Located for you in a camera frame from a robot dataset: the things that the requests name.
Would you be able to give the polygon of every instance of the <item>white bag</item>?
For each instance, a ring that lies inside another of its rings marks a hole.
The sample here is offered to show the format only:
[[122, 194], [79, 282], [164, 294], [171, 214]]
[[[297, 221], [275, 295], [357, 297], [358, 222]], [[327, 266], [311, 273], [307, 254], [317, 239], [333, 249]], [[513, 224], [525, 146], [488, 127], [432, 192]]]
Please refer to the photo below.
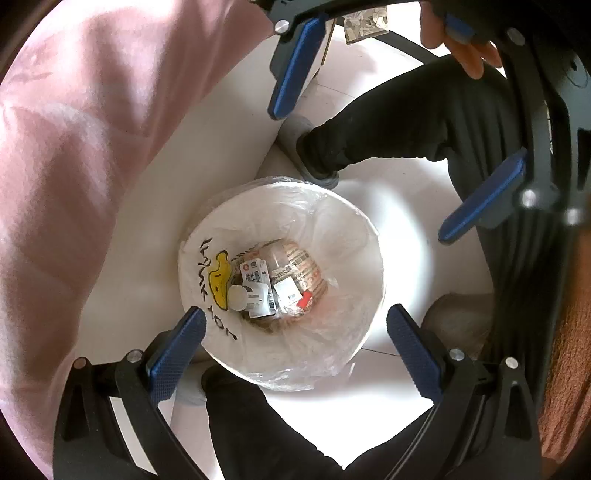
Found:
[[[180, 293], [185, 309], [205, 312], [203, 346], [220, 364], [272, 390], [306, 390], [361, 348], [384, 297], [384, 265], [378, 233], [358, 208], [330, 190], [274, 177], [216, 196], [197, 222], [178, 253]], [[229, 262], [280, 238], [311, 255], [329, 289], [310, 313], [269, 333], [228, 309]]]

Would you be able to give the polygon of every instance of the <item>pink fabric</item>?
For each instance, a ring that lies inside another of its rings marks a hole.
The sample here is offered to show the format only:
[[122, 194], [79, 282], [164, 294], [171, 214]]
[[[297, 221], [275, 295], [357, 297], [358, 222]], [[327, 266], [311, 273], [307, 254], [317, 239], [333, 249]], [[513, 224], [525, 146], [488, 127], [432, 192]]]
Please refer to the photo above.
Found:
[[125, 191], [270, 31], [248, 0], [63, 0], [0, 86], [0, 408], [49, 478], [80, 312]]

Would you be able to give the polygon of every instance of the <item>transparent plastic bag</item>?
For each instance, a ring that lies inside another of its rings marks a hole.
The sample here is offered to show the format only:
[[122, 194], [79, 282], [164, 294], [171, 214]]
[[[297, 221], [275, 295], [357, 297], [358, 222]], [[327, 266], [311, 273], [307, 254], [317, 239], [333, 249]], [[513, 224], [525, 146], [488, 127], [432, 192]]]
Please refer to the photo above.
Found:
[[[384, 296], [384, 266], [377, 231], [347, 200], [273, 177], [217, 195], [192, 225], [178, 256], [181, 298], [205, 312], [203, 346], [227, 369], [272, 390], [306, 390], [363, 345]], [[314, 258], [328, 289], [297, 322], [269, 332], [228, 309], [227, 288], [233, 258], [279, 238]]]

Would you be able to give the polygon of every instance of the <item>person's hand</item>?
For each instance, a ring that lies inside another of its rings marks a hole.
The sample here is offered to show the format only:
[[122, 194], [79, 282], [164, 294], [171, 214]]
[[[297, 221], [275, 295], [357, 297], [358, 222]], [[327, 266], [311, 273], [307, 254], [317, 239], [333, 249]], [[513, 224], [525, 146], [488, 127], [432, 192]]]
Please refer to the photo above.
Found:
[[503, 66], [501, 56], [491, 42], [464, 45], [449, 37], [443, 19], [433, 12], [431, 2], [421, 2], [421, 43], [429, 50], [443, 43], [473, 79], [484, 74], [483, 59], [493, 67]]

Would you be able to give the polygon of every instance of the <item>black pants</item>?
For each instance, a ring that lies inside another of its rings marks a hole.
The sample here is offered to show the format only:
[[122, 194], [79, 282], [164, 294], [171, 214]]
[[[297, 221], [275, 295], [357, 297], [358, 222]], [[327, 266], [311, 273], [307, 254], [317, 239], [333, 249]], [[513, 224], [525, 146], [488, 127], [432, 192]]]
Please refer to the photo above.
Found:
[[[444, 57], [359, 97], [309, 133], [298, 151], [326, 170], [369, 157], [447, 158], [453, 185], [465, 199], [520, 147], [506, 79], [487, 67], [482, 79], [472, 80]], [[489, 361], [516, 356], [538, 404], [549, 357], [547, 345], [538, 340], [553, 331], [559, 282], [554, 270], [564, 261], [555, 230], [556, 224], [540, 214], [521, 212], [494, 230], [479, 231], [496, 303], [483, 356]], [[258, 387], [221, 367], [208, 373], [210, 431], [226, 480], [382, 480], [426, 418], [343, 471], [289, 427]]]
[[226, 480], [384, 480], [427, 417], [343, 471], [285, 423], [256, 385], [217, 366], [203, 384], [213, 447]]

